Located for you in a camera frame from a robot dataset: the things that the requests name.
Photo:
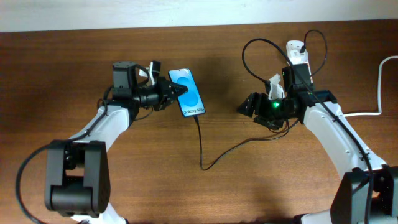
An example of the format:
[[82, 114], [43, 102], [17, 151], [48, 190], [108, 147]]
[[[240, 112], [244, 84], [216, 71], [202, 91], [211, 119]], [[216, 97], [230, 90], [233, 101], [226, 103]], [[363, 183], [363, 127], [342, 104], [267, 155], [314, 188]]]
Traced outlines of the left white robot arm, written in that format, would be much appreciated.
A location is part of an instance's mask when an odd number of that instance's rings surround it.
[[160, 62], [149, 67], [113, 63], [111, 98], [98, 103], [96, 116], [76, 135], [47, 146], [44, 204], [80, 223], [127, 223], [110, 204], [107, 152], [136, 120], [140, 108], [163, 110], [188, 88], [160, 76]]

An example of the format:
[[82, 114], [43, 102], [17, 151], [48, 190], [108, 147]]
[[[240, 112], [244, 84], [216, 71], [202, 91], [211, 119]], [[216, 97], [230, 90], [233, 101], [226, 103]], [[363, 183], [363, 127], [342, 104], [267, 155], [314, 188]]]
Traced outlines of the white charger adapter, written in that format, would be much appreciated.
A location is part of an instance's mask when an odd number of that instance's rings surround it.
[[304, 53], [300, 53], [297, 49], [287, 51], [287, 56], [293, 65], [308, 63], [309, 55], [305, 50]]

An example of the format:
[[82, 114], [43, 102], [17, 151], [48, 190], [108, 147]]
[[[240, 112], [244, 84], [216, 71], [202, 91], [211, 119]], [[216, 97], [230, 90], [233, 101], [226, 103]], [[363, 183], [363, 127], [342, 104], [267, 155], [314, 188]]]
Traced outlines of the white power strip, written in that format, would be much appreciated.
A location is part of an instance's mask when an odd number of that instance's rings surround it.
[[313, 83], [309, 64], [309, 54], [307, 50], [304, 50], [302, 53], [300, 52], [303, 46], [304, 43], [302, 41], [290, 40], [286, 44], [286, 54], [296, 70], [299, 71], [302, 78]]

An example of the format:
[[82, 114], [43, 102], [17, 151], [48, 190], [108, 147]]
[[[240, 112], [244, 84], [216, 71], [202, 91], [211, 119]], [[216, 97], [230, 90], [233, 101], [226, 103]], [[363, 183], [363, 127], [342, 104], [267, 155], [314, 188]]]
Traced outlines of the blue Galaxy smartphone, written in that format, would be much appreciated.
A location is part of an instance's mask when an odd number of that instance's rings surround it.
[[181, 68], [170, 70], [169, 78], [172, 82], [187, 87], [187, 92], [178, 97], [178, 103], [183, 117], [187, 118], [206, 113], [205, 105], [203, 104], [190, 69]]

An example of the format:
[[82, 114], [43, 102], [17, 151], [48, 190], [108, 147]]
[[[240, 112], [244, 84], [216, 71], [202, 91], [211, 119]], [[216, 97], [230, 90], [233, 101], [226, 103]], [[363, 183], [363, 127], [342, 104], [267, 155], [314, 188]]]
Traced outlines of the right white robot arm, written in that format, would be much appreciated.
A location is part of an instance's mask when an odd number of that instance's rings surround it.
[[[285, 67], [266, 83], [265, 93], [251, 93], [238, 113], [254, 122], [278, 130], [283, 122], [297, 118], [320, 141], [341, 179], [331, 208], [296, 215], [294, 223], [397, 223], [397, 167], [375, 155], [342, 114], [335, 96], [315, 90], [306, 63]], [[366, 208], [369, 169], [373, 170], [378, 193]]]

